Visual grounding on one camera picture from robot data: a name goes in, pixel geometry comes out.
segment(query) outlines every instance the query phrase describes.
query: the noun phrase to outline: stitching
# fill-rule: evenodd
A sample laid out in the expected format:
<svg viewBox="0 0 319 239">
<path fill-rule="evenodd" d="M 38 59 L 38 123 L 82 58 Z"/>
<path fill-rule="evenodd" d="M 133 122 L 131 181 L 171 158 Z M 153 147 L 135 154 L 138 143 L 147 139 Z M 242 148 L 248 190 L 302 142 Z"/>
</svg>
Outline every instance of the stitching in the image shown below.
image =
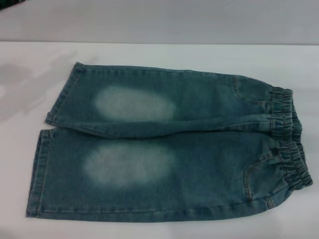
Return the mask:
<svg viewBox="0 0 319 239">
<path fill-rule="evenodd" d="M 273 200 L 271 198 L 268 198 L 267 200 L 269 200 L 271 208 L 274 208 L 275 205 L 274 205 Z"/>
<path fill-rule="evenodd" d="M 273 193 L 270 195 L 270 197 L 275 196 L 276 194 L 280 193 L 282 190 L 286 189 L 287 186 L 279 189 L 277 192 Z M 251 201 L 250 203 L 256 202 L 256 201 L 261 201 L 265 200 L 266 198 L 260 198 L 260 199 L 255 199 Z M 52 211 L 52 210 L 43 210 L 40 211 L 42 213 L 76 213 L 76 214 L 116 214 L 116 213 L 156 213 L 156 212 L 167 212 L 167 211 L 182 211 L 182 210 L 207 210 L 207 209 L 213 209 L 213 208 L 222 208 L 222 207 L 231 207 L 231 206 L 236 206 L 236 205 L 241 205 L 241 204 L 247 204 L 247 202 L 244 203 L 234 203 L 234 204 L 229 204 L 229 205 L 219 205 L 219 206 L 214 206 L 214 207 L 200 207 L 200 208 L 186 208 L 186 209 L 167 209 L 167 210 L 153 210 L 153 211 L 123 211 L 123 212 L 73 212 L 73 211 L 62 211 L 62 212 L 57 212 L 57 211 Z"/>
<path fill-rule="evenodd" d="M 43 145 L 42 145 L 42 144 L 43 144 L 43 139 L 41 139 L 41 145 L 40 145 L 40 149 L 39 149 L 39 155 L 40 155 L 41 150 L 42 150 L 42 148 L 43 148 Z M 42 183 L 41 183 L 41 194 L 40 194 L 40 195 L 42 195 L 43 180 L 42 180 Z M 35 211 L 36 211 L 36 212 L 38 211 L 38 208 L 39 208 L 40 198 L 41 198 L 41 196 L 39 197 L 38 203 L 37 203 L 36 208 L 35 208 Z"/>
<path fill-rule="evenodd" d="M 251 100 L 251 99 L 249 99 L 249 98 L 246 98 L 246 97 L 241 96 L 241 95 L 240 95 L 240 92 L 239 92 L 239 88 L 238 88 L 238 80 L 237 80 L 237 78 L 238 78 L 238 76 L 235 75 L 234 78 L 233 78 L 233 86 L 234 86 L 235 95 L 236 95 L 239 99 L 241 99 L 241 100 L 243 100 L 243 101 L 247 101 L 247 102 L 249 102 L 249 103 L 251 103 L 251 104 L 260 104 L 260 103 L 265 103 L 265 102 L 266 102 L 266 101 L 253 101 L 253 100 Z"/>
<path fill-rule="evenodd" d="M 282 102 L 281 102 L 281 105 L 282 105 L 282 108 L 281 108 L 281 117 L 283 119 L 283 135 L 282 135 L 282 138 L 283 140 L 285 140 L 285 119 L 284 119 L 284 99 L 285 99 L 285 95 L 284 93 L 282 93 Z"/>
<path fill-rule="evenodd" d="M 168 72 L 168 73 L 186 73 L 186 74 L 195 74 L 195 75 L 205 75 L 205 74 L 208 74 L 208 75 L 211 75 L 211 76 L 219 76 L 219 75 L 227 75 L 227 76 L 236 76 L 236 75 L 231 75 L 231 74 L 223 74 L 223 73 L 214 73 L 214 72 L 204 72 L 204 71 L 193 71 L 193 70 L 169 70 L 169 69 L 158 69 L 158 70 L 149 70 L 147 69 L 147 67 L 141 67 L 142 69 L 99 69 L 99 68 L 86 68 L 86 65 L 83 65 L 82 66 L 85 70 L 88 70 L 88 71 L 92 71 L 92 70 L 95 70 L 95 71 L 103 71 L 103 72 L 107 72 L 107 71 L 147 71 L 147 72 Z"/>
<path fill-rule="evenodd" d="M 267 198 L 267 201 L 269 202 L 270 208 L 273 208 L 274 205 L 273 205 L 271 198 Z"/>
<path fill-rule="evenodd" d="M 265 198 L 265 201 L 266 201 L 266 203 L 267 203 L 268 209 L 271 209 L 271 206 L 270 206 L 270 204 L 269 204 L 268 198 Z"/>
<path fill-rule="evenodd" d="M 283 159 L 281 158 L 281 155 L 279 154 L 279 151 L 277 149 L 276 149 L 276 156 L 279 159 L 281 169 L 285 172 L 285 174 L 284 174 L 285 181 L 288 183 L 290 188 L 294 189 L 293 186 L 291 185 L 291 183 L 289 182 L 289 180 L 287 179 L 288 172 L 287 172 L 286 168 L 284 168 L 284 166 L 283 166 L 283 164 L 284 164 Z"/>
<path fill-rule="evenodd" d="M 46 155 L 46 161 L 45 161 L 45 169 L 44 169 L 44 174 L 43 174 L 43 179 L 42 179 L 42 186 L 41 186 L 41 193 L 40 193 L 40 197 L 39 197 L 39 201 L 38 204 L 36 206 L 35 212 L 38 213 L 38 209 L 40 206 L 40 203 L 42 202 L 42 196 L 43 196 L 43 190 L 44 190 L 44 181 L 45 181 L 45 176 L 46 176 L 46 169 L 47 169 L 47 164 L 48 164 L 48 158 L 49 158 L 49 154 L 50 154 L 50 148 L 51 148 L 51 133 L 50 131 L 48 131 L 49 134 L 49 146 L 48 146 L 48 151 L 47 151 L 47 155 Z"/>
<path fill-rule="evenodd" d="M 294 166 L 294 168 L 295 168 L 295 170 L 296 170 L 296 172 L 297 172 L 297 175 L 298 175 L 298 177 L 300 178 L 300 180 L 304 183 L 304 185 L 306 184 L 305 183 L 305 181 L 304 181 L 304 179 L 301 177 L 301 175 L 299 174 L 299 170 L 297 169 L 297 167 L 295 166 L 295 162 L 294 162 L 294 160 L 292 159 L 292 154 L 291 154 L 291 151 L 290 151 L 290 145 L 288 144 L 288 151 L 289 151 L 289 154 L 290 154 L 290 158 L 291 158 L 291 162 L 292 162 L 292 164 L 293 164 L 293 166 Z"/>
<path fill-rule="evenodd" d="M 274 208 L 276 205 L 275 205 L 275 202 L 274 202 L 274 200 L 272 199 L 272 198 L 269 198 L 269 201 L 271 202 L 271 204 L 272 204 L 272 207 Z"/>
<path fill-rule="evenodd" d="M 32 178 L 31 178 L 31 184 L 30 184 L 30 189 L 29 189 L 29 196 L 28 196 L 28 206 L 29 206 L 29 203 L 31 202 L 31 195 L 32 195 L 32 190 L 34 188 L 34 181 L 35 181 L 35 176 L 36 176 L 36 173 L 37 173 L 37 170 L 38 170 L 38 164 L 39 164 L 39 155 L 40 155 L 40 150 L 41 150 L 41 147 L 42 147 L 42 136 L 43 136 L 43 132 L 40 131 L 40 135 L 39 135 L 39 139 L 38 139 L 38 142 L 37 142 L 37 146 L 36 146 L 36 151 L 35 151 L 35 157 L 34 157 L 34 160 L 36 160 L 36 163 L 32 166 L 32 170 L 34 168 L 34 172 L 32 173 Z"/>
<path fill-rule="evenodd" d="M 58 114 L 59 114 L 59 112 L 60 112 L 60 110 L 62 109 L 62 107 L 63 107 L 63 105 L 64 105 L 64 103 L 65 103 L 67 97 L 69 96 L 71 90 L 73 89 L 73 86 L 75 85 L 75 83 L 76 83 L 76 82 L 78 81 L 78 79 L 80 78 L 80 75 L 81 75 L 82 71 L 77 70 L 77 73 L 78 73 L 78 74 L 74 77 L 74 80 L 73 80 L 72 85 L 70 86 L 69 90 L 67 91 L 67 93 L 66 93 L 65 96 L 63 97 L 63 101 L 62 101 L 62 103 L 60 104 L 59 109 L 56 111 L 56 114 L 54 114 L 54 115 L 58 115 Z"/>
<path fill-rule="evenodd" d="M 273 137 L 273 116 L 272 116 L 272 113 L 273 113 L 273 92 L 271 91 L 270 92 L 270 99 L 269 99 L 269 121 L 270 121 L 270 129 L 269 129 L 269 132 L 270 132 L 270 137 Z"/>
<path fill-rule="evenodd" d="M 206 131 L 222 129 L 222 128 L 225 128 L 225 127 L 232 127 L 232 126 L 236 126 L 236 125 L 249 124 L 249 123 L 256 123 L 256 122 L 236 123 L 236 124 L 230 124 L 230 125 L 226 125 L 226 126 L 212 128 L 212 129 L 194 130 L 194 131 L 206 132 Z M 96 132 L 96 133 L 108 134 L 109 136 L 122 136 L 122 134 L 115 133 L 115 132 L 103 132 L 103 131 L 99 131 L 99 130 L 92 129 L 92 128 L 86 128 L 86 127 L 83 127 L 83 126 L 77 126 L 77 125 L 74 125 L 74 124 L 71 124 L 71 123 L 65 123 L 65 122 L 61 123 L 61 122 L 58 122 L 58 121 L 55 121 L 55 120 L 52 120 L 52 125 L 57 126 L 57 127 L 59 127 L 59 126 L 70 126 L 70 127 L 74 128 L 74 129 L 80 128 L 80 129 L 85 129 L 87 131 L 92 131 L 92 132 Z"/>
<path fill-rule="evenodd" d="M 251 193 L 251 189 L 249 187 L 249 176 L 250 176 L 250 173 L 252 172 L 252 170 L 260 163 L 264 162 L 264 161 L 267 161 L 269 159 L 273 159 L 275 158 L 276 156 L 274 155 L 271 155 L 267 158 L 264 158 L 262 159 L 261 161 L 258 161 L 256 162 L 255 164 L 249 166 L 246 170 L 245 170 L 245 173 L 244 173 L 244 188 L 245 188 L 245 191 L 248 192 L 248 202 L 252 202 L 253 201 L 253 198 L 252 198 L 252 193 Z"/>
</svg>

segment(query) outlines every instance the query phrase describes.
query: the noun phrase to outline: gray wall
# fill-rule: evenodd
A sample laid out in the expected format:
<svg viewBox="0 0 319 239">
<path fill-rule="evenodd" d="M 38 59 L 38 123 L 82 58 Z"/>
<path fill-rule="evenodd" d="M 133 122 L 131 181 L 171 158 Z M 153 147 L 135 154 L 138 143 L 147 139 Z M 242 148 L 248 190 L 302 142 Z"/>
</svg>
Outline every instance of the gray wall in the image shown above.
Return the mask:
<svg viewBox="0 0 319 239">
<path fill-rule="evenodd" d="M 319 0 L 30 0 L 2 41 L 319 44 Z"/>
</svg>

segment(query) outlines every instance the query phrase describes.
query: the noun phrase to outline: white backdrop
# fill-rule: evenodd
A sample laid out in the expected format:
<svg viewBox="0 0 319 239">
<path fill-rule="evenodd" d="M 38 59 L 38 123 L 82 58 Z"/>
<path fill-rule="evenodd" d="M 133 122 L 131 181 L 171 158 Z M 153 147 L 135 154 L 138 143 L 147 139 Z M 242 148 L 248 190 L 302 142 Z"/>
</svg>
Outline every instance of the white backdrop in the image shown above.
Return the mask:
<svg viewBox="0 0 319 239">
<path fill-rule="evenodd" d="M 0 40 L 319 44 L 319 0 L 29 0 Z"/>
<path fill-rule="evenodd" d="M 239 74 L 294 90 L 314 184 L 250 217 L 101 223 L 26 218 L 39 131 L 75 61 Z M 318 239 L 319 46 L 0 42 L 0 239 Z M 6 238 L 1 230 L 12 236 Z"/>
</svg>

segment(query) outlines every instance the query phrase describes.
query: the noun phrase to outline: faded knee patch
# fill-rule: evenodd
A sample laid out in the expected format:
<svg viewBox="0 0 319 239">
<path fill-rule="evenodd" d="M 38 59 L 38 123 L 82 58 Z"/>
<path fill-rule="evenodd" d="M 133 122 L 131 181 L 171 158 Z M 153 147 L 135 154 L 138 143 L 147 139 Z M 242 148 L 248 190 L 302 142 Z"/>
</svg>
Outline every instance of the faded knee patch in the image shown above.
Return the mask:
<svg viewBox="0 0 319 239">
<path fill-rule="evenodd" d="M 174 162 L 167 147 L 133 141 L 100 145 L 85 159 L 84 173 L 98 186 L 130 187 L 166 177 Z"/>
<path fill-rule="evenodd" d="M 176 109 L 173 102 L 156 93 L 120 86 L 100 91 L 94 105 L 108 119 L 135 122 L 169 120 Z"/>
</svg>

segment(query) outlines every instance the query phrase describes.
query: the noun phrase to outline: pant leg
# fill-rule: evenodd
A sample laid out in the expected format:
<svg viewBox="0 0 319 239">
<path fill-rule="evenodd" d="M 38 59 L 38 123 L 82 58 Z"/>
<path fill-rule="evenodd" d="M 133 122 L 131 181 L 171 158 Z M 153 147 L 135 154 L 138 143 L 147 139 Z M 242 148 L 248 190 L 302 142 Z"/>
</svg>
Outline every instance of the pant leg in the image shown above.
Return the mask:
<svg viewBox="0 0 319 239">
<path fill-rule="evenodd" d="M 263 212 L 312 183 L 295 143 L 262 133 L 108 139 L 42 130 L 28 217 L 167 222 Z"/>
<path fill-rule="evenodd" d="M 46 122 L 109 138 L 207 130 L 270 133 L 271 121 L 284 120 L 272 115 L 281 110 L 273 109 L 274 90 L 275 96 L 291 94 L 244 76 L 77 63 Z"/>
</svg>

